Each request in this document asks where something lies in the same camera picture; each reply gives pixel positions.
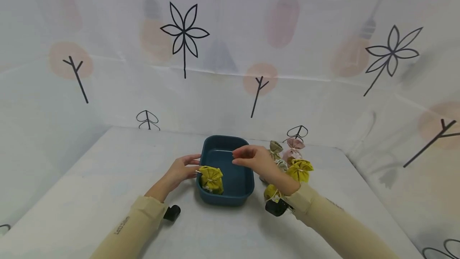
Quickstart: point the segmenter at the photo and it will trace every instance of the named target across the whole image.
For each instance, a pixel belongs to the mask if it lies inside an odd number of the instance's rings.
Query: black clip
[[[292,209],[291,205],[287,204],[283,199],[279,199],[278,202],[269,200],[265,203],[265,210],[276,217],[283,215],[287,208]]]
[[[177,217],[179,217],[179,214],[180,214],[180,207],[178,205],[173,205],[172,207],[168,207],[165,215],[163,216],[163,219],[166,219],[170,222],[175,222]]]

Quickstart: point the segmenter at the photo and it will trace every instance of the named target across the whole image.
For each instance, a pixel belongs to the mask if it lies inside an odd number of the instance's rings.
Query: left hand
[[[166,174],[152,186],[145,196],[164,202],[169,192],[176,189],[182,181],[196,177],[196,171],[200,169],[200,162],[197,159],[200,157],[201,154],[191,154],[176,159]]]

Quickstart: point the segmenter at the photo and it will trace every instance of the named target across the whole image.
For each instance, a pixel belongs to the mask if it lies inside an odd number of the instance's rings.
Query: finger
[[[187,176],[187,179],[193,179],[193,178],[196,178],[196,175],[197,175],[196,173],[194,173],[194,174],[190,174],[190,175],[188,175],[188,176]]]
[[[200,165],[200,162],[198,160],[191,160],[190,162],[187,163],[188,165]]]
[[[252,162],[254,162],[253,159],[244,159],[244,158],[237,158],[233,159],[231,163],[239,166],[245,166],[251,168]]]
[[[257,152],[259,146],[245,145],[233,151],[234,158],[252,158]]]
[[[191,154],[191,155],[186,155],[182,156],[179,158],[185,165],[190,164],[189,162],[193,159],[198,159],[201,157],[201,154]]]
[[[196,171],[198,171],[200,168],[201,166],[187,166],[187,175],[196,174]]]

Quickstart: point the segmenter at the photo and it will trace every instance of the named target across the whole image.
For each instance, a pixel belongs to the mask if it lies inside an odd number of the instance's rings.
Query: dark teal plastic bin
[[[213,135],[206,138],[203,144],[200,165],[220,168],[224,192],[222,195],[208,193],[202,189],[199,174],[196,178],[196,185],[200,197],[208,204],[222,206],[240,206],[246,198],[254,191],[254,173],[251,169],[232,164],[232,151],[248,145],[242,138]]]

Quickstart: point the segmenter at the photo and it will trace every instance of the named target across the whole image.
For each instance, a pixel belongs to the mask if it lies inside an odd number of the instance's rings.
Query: patterned fabric backdrop
[[[0,2],[0,225],[127,126],[338,147],[460,253],[460,0]]]

